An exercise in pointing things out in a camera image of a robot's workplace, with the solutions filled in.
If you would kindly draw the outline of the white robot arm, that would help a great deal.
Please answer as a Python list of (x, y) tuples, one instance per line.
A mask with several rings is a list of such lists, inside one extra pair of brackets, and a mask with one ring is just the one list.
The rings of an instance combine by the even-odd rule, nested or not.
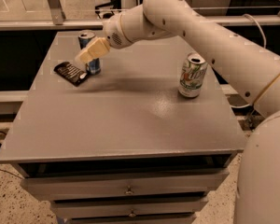
[(178, 35), (264, 117), (242, 156), (235, 224), (280, 224), (280, 56), (208, 20), (185, 0), (143, 0), (105, 21), (103, 31), (78, 54), (79, 63)]

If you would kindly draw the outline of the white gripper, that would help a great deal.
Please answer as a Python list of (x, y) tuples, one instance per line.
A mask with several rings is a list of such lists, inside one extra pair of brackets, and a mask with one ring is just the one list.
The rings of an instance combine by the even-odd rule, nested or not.
[(110, 51), (110, 46), (114, 49), (123, 49), (132, 44), (128, 37), (125, 12), (115, 14), (103, 21), (103, 31), (106, 38), (95, 37), (89, 42), (76, 56), (78, 63), (89, 63), (106, 55)]

